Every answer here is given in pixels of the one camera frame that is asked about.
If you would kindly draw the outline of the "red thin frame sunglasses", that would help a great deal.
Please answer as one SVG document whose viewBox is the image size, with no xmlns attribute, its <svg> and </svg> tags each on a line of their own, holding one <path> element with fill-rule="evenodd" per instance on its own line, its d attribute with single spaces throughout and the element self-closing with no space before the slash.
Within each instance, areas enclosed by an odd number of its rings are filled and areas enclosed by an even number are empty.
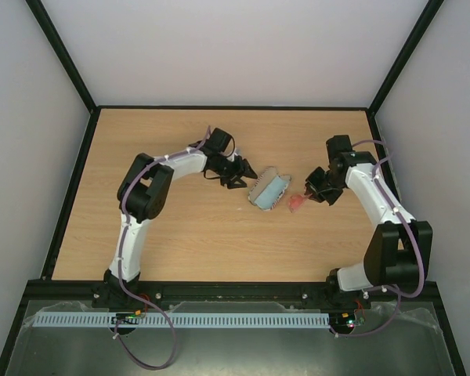
<svg viewBox="0 0 470 376">
<path fill-rule="evenodd" d="M 295 213 L 297 210 L 299 210 L 300 207 L 303 206 L 312 195 L 313 194 L 308 191 L 303 193 L 293 193 L 287 202 L 287 207 L 290 213 Z"/>
</svg>

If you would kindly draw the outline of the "patterned sunglasses case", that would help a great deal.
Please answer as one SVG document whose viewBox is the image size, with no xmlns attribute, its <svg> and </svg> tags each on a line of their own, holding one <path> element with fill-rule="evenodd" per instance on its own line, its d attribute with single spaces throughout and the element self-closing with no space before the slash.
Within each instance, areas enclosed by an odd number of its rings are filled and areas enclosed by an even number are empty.
<svg viewBox="0 0 470 376">
<path fill-rule="evenodd" d="M 270 166 L 257 178 L 249 190 L 249 202 L 264 212 L 273 210 L 292 181 L 291 175 L 281 175 L 277 168 Z"/>
</svg>

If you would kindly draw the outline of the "blue cleaning cloth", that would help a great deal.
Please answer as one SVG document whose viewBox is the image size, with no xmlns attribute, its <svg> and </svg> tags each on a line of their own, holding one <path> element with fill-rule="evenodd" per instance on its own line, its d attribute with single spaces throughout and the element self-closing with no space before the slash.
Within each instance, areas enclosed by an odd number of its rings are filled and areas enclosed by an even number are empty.
<svg viewBox="0 0 470 376">
<path fill-rule="evenodd" d="M 288 181 L 275 176 L 255 200 L 255 205 L 263 211 L 272 210 L 288 187 Z"/>
</svg>

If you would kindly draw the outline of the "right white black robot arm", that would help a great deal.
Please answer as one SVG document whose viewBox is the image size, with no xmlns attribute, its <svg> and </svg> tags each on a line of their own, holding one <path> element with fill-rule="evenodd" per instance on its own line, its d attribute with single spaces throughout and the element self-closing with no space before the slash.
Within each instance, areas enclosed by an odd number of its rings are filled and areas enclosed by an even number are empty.
<svg viewBox="0 0 470 376">
<path fill-rule="evenodd" d="M 361 292 L 390 291 L 401 298 L 422 293 L 432 248 L 433 231 L 418 221 L 389 189 L 381 173 L 387 160 L 376 160 L 368 151 L 355 150 L 349 136 L 333 136 L 326 142 L 329 165 L 316 168 L 305 180 L 310 200 L 333 205 L 345 190 L 362 204 L 374 227 L 363 260 L 330 271 L 326 297 L 333 306 L 344 306 Z"/>
</svg>

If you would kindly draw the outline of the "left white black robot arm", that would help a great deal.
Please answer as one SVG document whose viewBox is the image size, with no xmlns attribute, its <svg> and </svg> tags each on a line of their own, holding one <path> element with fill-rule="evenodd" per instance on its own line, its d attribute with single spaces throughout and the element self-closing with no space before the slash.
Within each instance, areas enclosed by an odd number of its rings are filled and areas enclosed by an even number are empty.
<svg viewBox="0 0 470 376">
<path fill-rule="evenodd" d="M 163 210 L 171 184 L 192 174 L 213 172 L 227 189 L 247 187 L 257 174 L 240 155 L 234 138 L 220 128 L 208 128 L 203 139 L 173 154 L 138 154 L 117 191 L 121 228 L 117 247 L 103 281 L 94 286 L 96 308 L 127 309 L 143 302 L 139 296 L 141 258 L 146 235 Z"/>
</svg>

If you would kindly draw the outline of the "right circuit board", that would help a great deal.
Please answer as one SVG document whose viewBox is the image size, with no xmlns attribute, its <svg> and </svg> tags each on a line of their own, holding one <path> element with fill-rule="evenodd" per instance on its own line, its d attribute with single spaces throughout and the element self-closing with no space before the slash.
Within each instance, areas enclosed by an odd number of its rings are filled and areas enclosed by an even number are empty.
<svg viewBox="0 0 470 376">
<path fill-rule="evenodd" d="M 366 314 L 362 309 L 354 309 L 353 311 L 342 313 L 331 313 L 329 316 L 329 324 L 332 327 L 354 328 L 363 325 Z"/>
</svg>

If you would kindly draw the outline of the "circuit board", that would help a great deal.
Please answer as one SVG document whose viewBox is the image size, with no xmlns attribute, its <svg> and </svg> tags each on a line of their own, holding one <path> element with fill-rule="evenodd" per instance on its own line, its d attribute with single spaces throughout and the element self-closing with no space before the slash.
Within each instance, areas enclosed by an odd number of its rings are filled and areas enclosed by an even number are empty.
<svg viewBox="0 0 470 376">
<path fill-rule="evenodd" d="M 141 310 L 137 310 L 132 313 L 115 313 L 110 318 L 110 324 L 116 325 L 119 324 L 127 324 L 127 325 L 139 325 L 139 323 L 144 320 L 146 317 L 146 313 Z"/>
<path fill-rule="evenodd" d="M 331 313 L 329 316 L 329 324 L 332 327 L 354 328 L 363 325 L 366 314 L 362 309 L 354 309 L 353 311 L 342 313 Z"/>
</svg>

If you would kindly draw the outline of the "left circuit board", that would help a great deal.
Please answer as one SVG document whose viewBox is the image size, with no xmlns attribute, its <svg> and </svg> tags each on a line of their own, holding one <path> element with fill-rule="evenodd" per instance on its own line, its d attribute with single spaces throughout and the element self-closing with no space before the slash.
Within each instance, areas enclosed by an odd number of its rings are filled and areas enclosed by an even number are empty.
<svg viewBox="0 0 470 376">
<path fill-rule="evenodd" d="M 119 324 L 127 324 L 127 325 L 139 325 L 139 323 L 144 320 L 146 317 L 146 313 L 141 310 L 137 310 L 132 313 L 115 313 L 110 318 L 110 324 L 116 325 Z"/>
</svg>

